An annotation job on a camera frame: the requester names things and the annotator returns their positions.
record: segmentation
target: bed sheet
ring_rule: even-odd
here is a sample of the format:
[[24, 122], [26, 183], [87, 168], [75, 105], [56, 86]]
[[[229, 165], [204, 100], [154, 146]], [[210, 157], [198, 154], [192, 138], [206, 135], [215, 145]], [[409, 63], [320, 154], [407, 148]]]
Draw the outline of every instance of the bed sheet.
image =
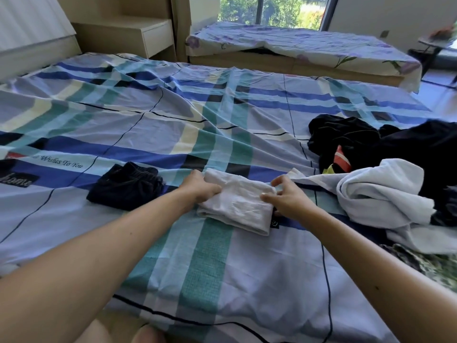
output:
[[420, 62], [372, 36], [217, 22], [191, 34], [186, 40], [189, 56], [261, 47], [295, 57], [298, 63], [365, 74], [401, 76], [404, 77], [401, 88], [419, 91]]
[[[321, 113], [375, 127], [431, 116], [388, 86], [128, 54], [88, 53], [12, 80], [0, 87], [0, 265], [22, 265], [124, 214], [85, 199], [114, 164], [158, 168], [164, 192], [191, 169], [262, 182], [294, 167], [316, 174], [306, 144]], [[8, 182], [8, 174], [23, 180]], [[384, 231], [351, 223], [332, 195], [304, 190], [386, 242]], [[192, 210], [149, 249], [110, 306], [199, 342], [396, 342], [321, 243], [288, 219], [264, 237]]]

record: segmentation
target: window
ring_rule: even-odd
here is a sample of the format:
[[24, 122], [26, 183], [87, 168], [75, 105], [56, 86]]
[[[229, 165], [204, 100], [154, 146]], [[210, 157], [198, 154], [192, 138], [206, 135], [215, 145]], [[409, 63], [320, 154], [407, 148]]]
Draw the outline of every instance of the window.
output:
[[329, 0], [221, 0], [219, 21], [319, 30], [329, 4]]

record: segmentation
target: left arm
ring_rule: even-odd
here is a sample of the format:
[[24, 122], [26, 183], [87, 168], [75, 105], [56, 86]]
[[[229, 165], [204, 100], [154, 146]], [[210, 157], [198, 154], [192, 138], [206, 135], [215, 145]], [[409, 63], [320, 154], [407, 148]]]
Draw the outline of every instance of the left arm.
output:
[[0, 280], [1, 340], [74, 342], [151, 245], [194, 204], [220, 191], [193, 171], [173, 192], [49, 250]]

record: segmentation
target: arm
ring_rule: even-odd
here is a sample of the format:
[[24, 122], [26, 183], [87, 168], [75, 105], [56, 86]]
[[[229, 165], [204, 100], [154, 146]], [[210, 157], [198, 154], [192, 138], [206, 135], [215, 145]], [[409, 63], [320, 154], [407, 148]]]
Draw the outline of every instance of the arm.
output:
[[340, 263], [402, 343], [453, 342], [457, 295], [393, 257], [317, 207], [287, 176], [278, 196], [263, 194], [278, 212], [298, 220]]
[[220, 190], [193, 171], [173, 192], [48, 251], [0, 280], [1, 340], [74, 342], [151, 245], [194, 204]]

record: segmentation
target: folded white shirt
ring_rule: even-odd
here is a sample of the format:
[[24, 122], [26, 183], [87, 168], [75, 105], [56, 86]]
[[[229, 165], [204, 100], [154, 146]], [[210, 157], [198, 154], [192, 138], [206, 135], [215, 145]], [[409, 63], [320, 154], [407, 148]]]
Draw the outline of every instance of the folded white shirt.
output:
[[457, 253], [457, 230], [430, 225], [433, 200], [418, 195], [424, 170], [403, 159], [384, 159], [377, 167], [351, 173], [305, 177], [294, 182], [317, 184], [334, 193], [352, 221], [388, 229], [387, 237], [425, 254]]
[[260, 200], [260, 194], [273, 193], [270, 184], [251, 181], [242, 176], [207, 169], [205, 181], [219, 184], [220, 194], [201, 203], [197, 214], [222, 221], [262, 236], [270, 234], [273, 205]]

